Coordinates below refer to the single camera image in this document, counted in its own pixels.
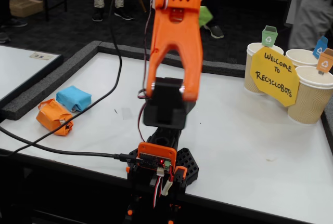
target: table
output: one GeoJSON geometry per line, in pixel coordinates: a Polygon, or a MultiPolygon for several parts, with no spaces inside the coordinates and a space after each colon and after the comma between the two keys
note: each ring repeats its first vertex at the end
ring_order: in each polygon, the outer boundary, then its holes
{"type": "MultiPolygon", "coordinates": [[[[95,101],[114,85],[118,65],[117,56],[98,53],[57,91],[75,85],[92,94],[95,101]]],[[[129,153],[137,148],[137,117],[143,102],[136,95],[142,75],[141,60],[123,58],[114,93],[75,119],[67,137],[53,135],[40,144],[108,153],[129,153]]],[[[182,78],[184,71],[162,64],[157,75],[182,78]]],[[[296,124],[281,104],[269,96],[247,93],[243,83],[242,78],[202,74],[199,99],[188,115],[178,146],[190,149],[200,169],[185,196],[299,221],[330,223],[333,157],[321,122],[296,124]]],[[[57,91],[45,100],[55,98],[57,91]]],[[[36,121],[37,113],[36,107],[20,120],[5,120],[0,126],[33,141],[47,133],[36,121]]],[[[143,124],[140,127],[145,139],[155,131],[143,124]]],[[[1,149],[12,151],[22,145],[0,133],[1,149]]],[[[126,178],[126,164],[117,160],[59,155],[35,147],[22,153],[87,169],[80,173],[91,170],[99,177],[126,178]]]]}
{"type": "Polygon", "coordinates": [[[62,55],[49,60],[30,58],[36,51],[0,46],[0,108],[58,67],[62,55]]]}

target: paper cup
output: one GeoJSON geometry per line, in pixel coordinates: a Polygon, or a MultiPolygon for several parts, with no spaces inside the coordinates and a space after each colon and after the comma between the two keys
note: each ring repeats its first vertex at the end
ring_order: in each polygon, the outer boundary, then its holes
{"type": "Polygon", "coordinates": [[[315,124],[333,94],[333,75],[320,75],[316,67],[296,68],[300,86],[296,103],[289,107],[288,115],[302,124],[315,124]]]}
{"type": "Polygon", "coordinates": [[[316,67],[318,59],[313,55],[312,51],[303,49],[291,49],[286,52],[286,57],[290,59],[295,67],[310,65],[316,67]]]}
{"type": "MultiPolygon", "coordinates": [[[[244,88],[247,91],[250,91],[257,95],[264,95],[265,93],[260,91],[258,89],[258,87],[255,85],[255,83],[250,75],[250,70],[251,70],[252,56],[263,47],[264,46],[261,43],[252,43],[252,44],[248,45],[247,56],[246,56],[244,88]]],[[[283,50],[278,46],[273,46],[270,48],[273,49],[274,51],[277,51],[278,53],[280,53],[282,55],[284,53],[283,50]]]]}

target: green object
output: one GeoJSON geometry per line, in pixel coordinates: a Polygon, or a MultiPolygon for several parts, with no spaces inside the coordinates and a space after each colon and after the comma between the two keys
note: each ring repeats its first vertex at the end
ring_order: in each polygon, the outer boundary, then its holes
{"type": "Polygon", "coordinates": [[[171,162],[168,161],[168,160],[166,160],[166,161],[164,162],[164,165],[165,165],[165,169],[166,169],[166,170],[169,170],[170,164],[171,164],[171,162]]]}
{"type": "Polygon", "coordinates": [[[276,28],[267,25],[265,27],[265,29],[262,31],[261,44],[263,46],[272,47],[272,46],[274,46],[274,43],[276,41],[276,37],[277,37],[276,28]]]}
{"type": "Polygon", "coordinates": [[[209,21],[213,19],[212,14],[209,12],[207,7],[200,6],[199,13],[199,27],[206,25],[209,21]]]}

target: white label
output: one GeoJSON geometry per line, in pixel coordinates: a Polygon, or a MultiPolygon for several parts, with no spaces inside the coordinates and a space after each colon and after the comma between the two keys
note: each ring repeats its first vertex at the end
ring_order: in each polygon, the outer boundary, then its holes
{"type": "Polygon", "coordinates": [[[49,60],[54,57],[52,54],[44,54],[42,52],[34,52],[32,55],[29,56],[33,59],[41,59],[41,60],[49,60]]]}

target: sneaker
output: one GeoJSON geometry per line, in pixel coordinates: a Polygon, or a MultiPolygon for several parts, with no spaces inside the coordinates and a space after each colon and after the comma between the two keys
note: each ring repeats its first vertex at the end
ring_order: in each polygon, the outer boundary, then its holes
{"type": "Polygon", "coordinates": [[[20,20],[15,17],[11,17],[9,20],[2,23],[2,28],[21,28],[28,25],[25,20],[20,20]]]}
{"type": "Polygon", "coordinates": [[[134,17],[125,11],[123,7],[115,8],[114,9],[114,15],[119,16],[123,18],[124,20],[134,20],[134,17]]]}
{"type": "Polygon", "coordinates": [[[95,7],[94,14],[92,16],[92,20],[95,22],[101,22],[103,21],[103,14],[104,14],[104,8],[98,8],[95,7]]]}
{"type": "Polygon", "coordinates": [[[213,27],[208,27],[207,25],[204,25],[203,27],[210,31],[210,34],[212,35],[213,38],[223,38],[224,37],[224,34],[218,25],[215,25],[213,27]]]}
{"type": "Polygon", "coordinates": [[[10,42],[10,38],[7,33],[0,31],[0,44],[6,44],[10,42]]]}

